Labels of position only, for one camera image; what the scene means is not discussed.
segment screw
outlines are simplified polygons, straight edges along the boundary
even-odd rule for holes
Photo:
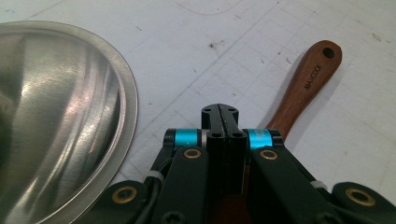
[[[343,222],[332,214],[329,213],[320,213],[317,215],[316,222],[317,224],[342,224]]]
[[[186,224],[186,218],[179,212],[168,212],[163,215],[161,224]]]

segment stainless steel bowl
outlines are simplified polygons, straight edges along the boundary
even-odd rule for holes
[[[45,21],[0,24],[0,223],[69,223],[131,144],[133,74],[104,39]]]

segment white surface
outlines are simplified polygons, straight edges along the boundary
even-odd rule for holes
[[[337,43],[342,64],[286,146],[330,189],[353,181],[396,203],[394,12],[393,0],[0,0],[0,22],[76,25],[131,66],[138,125],[115,181],[141,180],[166,129],[200,128],[206,105],[235,106],[241,128],[265,127],[304,52]]]

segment brush handle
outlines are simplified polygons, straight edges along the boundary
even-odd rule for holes
[[[293,123],[318,95],[342,61],[341,48],[329,40],[314,44],[301,59],[279,108],[267,129],[277,129],[283,139]]]

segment brass grommet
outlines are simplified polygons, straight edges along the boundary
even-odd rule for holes
[[[346,189],[346,196],[355,203],[363,206],[375,205],[375,199],[366,191],[361,189],[349,188]]]
[[[195,148],[190,148],[184,151],[184,157],[188,159],[197,159],[201,156],[202,152]]]
[[[124,186],[113,192],[111,199],[114,203],[128,203],[132,201],[137,194],[137,189],[133,186]]]
[[[274,152],[273,150],[263,150],[260,152],[260,155],[265,158],[266,160],[269,161],[274,161],[277,159],[277,153]]]

